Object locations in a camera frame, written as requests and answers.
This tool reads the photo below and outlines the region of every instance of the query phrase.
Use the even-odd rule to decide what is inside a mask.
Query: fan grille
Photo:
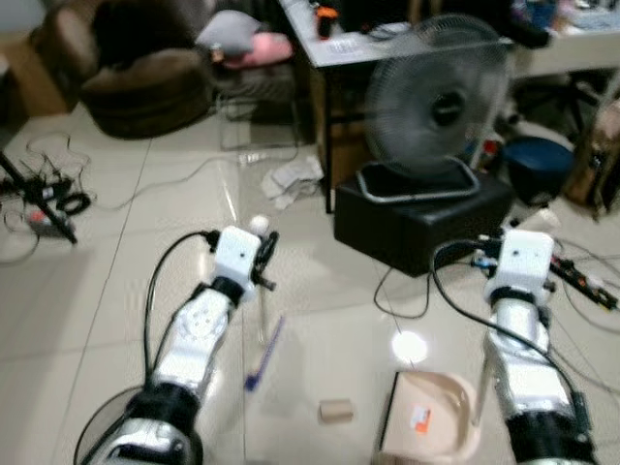
[[[368,90],[375,156],[415,177],[450,168],[479,146],[509,81],[508,53],[479,19],[442,15],[393,40]]]

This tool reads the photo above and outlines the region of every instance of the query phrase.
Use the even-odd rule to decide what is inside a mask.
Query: paper on desk
[[[282,167],[269,170],[261,188],[278,210],[284,210],[300,195],[310,196],[317,191],[323,170],[316,156],[295,160]]]

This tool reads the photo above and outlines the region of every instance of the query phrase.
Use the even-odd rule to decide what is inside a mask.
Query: fan base
[[[480,190],[480,182],[470,168],[456,158],[441,176],[413,179],[371,162],[356,174],[361,193],[373,203],[394,204],[463,199]]]

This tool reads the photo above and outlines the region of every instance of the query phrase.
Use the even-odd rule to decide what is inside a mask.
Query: electric fan
[[[488,24],[439,15],[396,37],[368,95],[366,133],[379,162],[357,172],[374,203],[458,199],[480,183],[475,162],[509,84],[506,45]]]

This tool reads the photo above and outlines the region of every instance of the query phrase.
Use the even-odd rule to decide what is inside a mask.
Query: black box
[[[336,240],[410,275],[428,271],[435,248],[495,233],[512,206],[512,188],[476,173],[480,192],[467,199],[379,205],[351,179],[336,188]]]

